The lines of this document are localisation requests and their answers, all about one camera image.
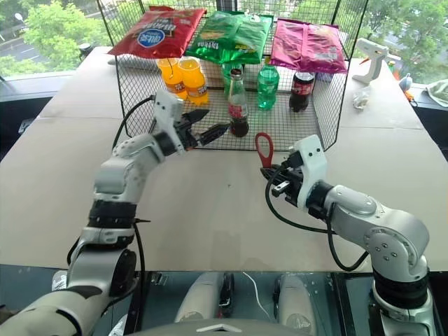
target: red label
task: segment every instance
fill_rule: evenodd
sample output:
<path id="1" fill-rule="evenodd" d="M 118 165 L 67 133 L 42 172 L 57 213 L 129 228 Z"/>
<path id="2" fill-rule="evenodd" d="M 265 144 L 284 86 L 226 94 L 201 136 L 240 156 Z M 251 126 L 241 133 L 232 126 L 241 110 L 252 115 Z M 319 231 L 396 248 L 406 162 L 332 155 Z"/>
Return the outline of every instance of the red label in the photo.
<path id="1" fill-rule="evenodd" d="M 233 118 L 243 118 L 243 107 L 240 105 L 229 104 L 229 114 Z"/>
<path id="2" fill-rule="evenodd" d="M 165 83 L 165 85 L 167 86 L 167 90 L 171 93 L 180 93 L 185 90 L 185 85 L 183 84 L 183 82 L 179 82 L 176 84 Z"/>
<path id="3" fill-rule="evenodd" d="M 190 97 L 201 97 L 207 93 L 207 86 L 199 86 L 199 87 L 186 87 L 187 93 Z"/>
<path id="4" fill-rule="evenodd" d="M 313 86 L 314 82 L 308 84 L 302 84 L 293 80 L 293 86 L 291 88 L 291 92 L 296 95 L 306 96 L 311 93 L 311 91 L 313 90 Z"/>

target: beige tabletop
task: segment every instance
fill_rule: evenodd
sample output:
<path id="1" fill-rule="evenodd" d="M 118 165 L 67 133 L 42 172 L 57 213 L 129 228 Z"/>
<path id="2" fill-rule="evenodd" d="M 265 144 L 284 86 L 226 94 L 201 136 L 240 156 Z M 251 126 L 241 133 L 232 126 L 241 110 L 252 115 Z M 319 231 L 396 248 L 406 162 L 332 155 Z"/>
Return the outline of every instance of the beige tabletop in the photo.
<path id="1" fill-rule="evenodd" d="M 87 58 L 0 164 L 0 263 L 67 266 L 67 251 L 87 223 L 95 172 L 121 119 L 115 70 L 103 53 L 98 48 Z M 420 217 L 430 231 L 430 268 L 448 270 L 448 164 L 385 66 L 358 112 L 351 96 L 361 86 L 349 79 L 338 140 L 326 153 L 328 182 Z M 282 157 L 276 153 L 274 161 Z M 168 157 L 149 176 L 137 211 L 151 220 L 140 224 L 147 268 L 338 270 L 324 234 L 270 213 L 259 166 L 254 152 Z M 273 203 L 285 217 L 323 228 L 285 201 Z M 347 264 L 361 254 L 339 238 L 335 244 Z M 360 270 L 370 271 L 369 262 Z"/>

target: road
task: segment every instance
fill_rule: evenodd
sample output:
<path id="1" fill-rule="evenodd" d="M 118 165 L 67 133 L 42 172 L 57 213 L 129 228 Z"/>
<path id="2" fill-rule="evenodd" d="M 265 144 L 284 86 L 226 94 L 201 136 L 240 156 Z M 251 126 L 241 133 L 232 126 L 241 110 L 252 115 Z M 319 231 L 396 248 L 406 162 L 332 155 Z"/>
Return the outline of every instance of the road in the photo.
<path id="1" fill-rule="evenodd" d="M 39 52 L 32 45 L 26 44 L 23 38 L 16 38 L 14 40 L 0 44 L 0 57 L 14 56 L 17 61 L 33 60 L 34 62 L 46 62 L 44 56 L 40 56 Z"/>

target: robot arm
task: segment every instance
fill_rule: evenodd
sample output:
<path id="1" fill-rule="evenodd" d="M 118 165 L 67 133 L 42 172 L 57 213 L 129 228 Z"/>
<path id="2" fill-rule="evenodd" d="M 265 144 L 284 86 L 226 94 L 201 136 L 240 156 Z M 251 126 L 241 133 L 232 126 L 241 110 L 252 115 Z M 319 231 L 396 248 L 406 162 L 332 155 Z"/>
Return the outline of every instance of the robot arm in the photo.
<path id="1" fill-rule="evenodd" d="M 166 156 L 206 145 L 228 128 L 217 124 L 196 137 L 191 126 L 208 110 L 182 115 L 183 101 L 164 90 L 157 92 L 154 104 L 158 132 L 122 142 L 101 165 L 89 223 L 71 254 L 67 288 L 44 295 L 10 318 L 1 326 L 2 335 L 91 335 L 107 308 L 134 290 L 137 257 L 127 247 L 147 176 Z"/>
<path id="2" fill-rule="evenodd" d="M 280 167 L 262 169 L 262 173 L 276 185 L 273 196 L 285 193 L 287 202 L 329 222 L 341 238 L 370 254 L 372 292 L 385 328 L 390 331 L 398 324 L 397 330 L 402 332 L 407 323 L 414 330 L 423 326 L 426 331 L 415 335 L 435 335 L 423 255 L 429 242 L 426 226 L 412 214 L 390 209 L 371 196 L 343 185 L 329 185 L 324 181 L 326 163 L 319 138 L 314 135 L 297 141 Z"/>

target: metal wire rack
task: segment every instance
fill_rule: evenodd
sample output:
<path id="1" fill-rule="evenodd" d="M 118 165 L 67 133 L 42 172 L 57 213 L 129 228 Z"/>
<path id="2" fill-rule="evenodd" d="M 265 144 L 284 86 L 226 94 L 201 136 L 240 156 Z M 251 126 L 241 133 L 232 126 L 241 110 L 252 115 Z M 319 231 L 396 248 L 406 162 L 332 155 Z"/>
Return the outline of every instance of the metal wire rack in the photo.
<path id="1" fill-rule="evenodd" d="M 150 5 L 164 5 L 175 9 L 206 8 L 207 14 L 196 29 L 197 34 L 205 23 L 207 16 L 216 10 L 249 10 L 257 14 L 274 15 L 274 24 L 265 44 L 264 56 L 272 49 L 277 18 L 294 18 L 315 24 L 339 25 L 339 39 L 349 67 L 354 51 L 363 14 L 368 0 L 130 0 L 107 1 L 97 0 L 106 28 L 113 45 L 139 21 Z M 141 59 L 132 55 L 121 55 L 115 58 L 115 66 L 120 90 L 123 116 L 143 99 L 153 95 L 165 84 L 160 71 L 152 59 Z M 206 148 L 255 150 L 254 137 L 258 132 L 268 133 L 274 142 L 276 151 L 286 151 L 298 139 L 311 134 L 318 134 L 323 148 L 327 150 L 336 142 L 337 130 L 342 108 L 347 76 L 318 73 L 314 91 L 306 111 L 292 113 L 288 101 L 294 71 L 278 67 L 280 74 L 276 104 L 270 111 L 257 107 L 257 77 L 263 66 L 246 64 L 244 67 L 244 84 L 247 91 L 249 108 L 249 133 L 243 138 L 236 138 L 229 132 L 210 143 Z M 209 114 L 195 124 L 194 132 L 203 132 L 215 123 L 228 122 L 228 103 L 223 93 L 221 66 L 201 60 L 201 68 L 206 77 L 209 92 L 209 103 L 200 108 L 210 110 Z M 189 112 L 197 106 L 186 101 L 184 111 Z M 148 102 L 140 106 L 128 119 L 125 130 L 128 136 L 152 132 L 155 128 L 153 105 Z"/>

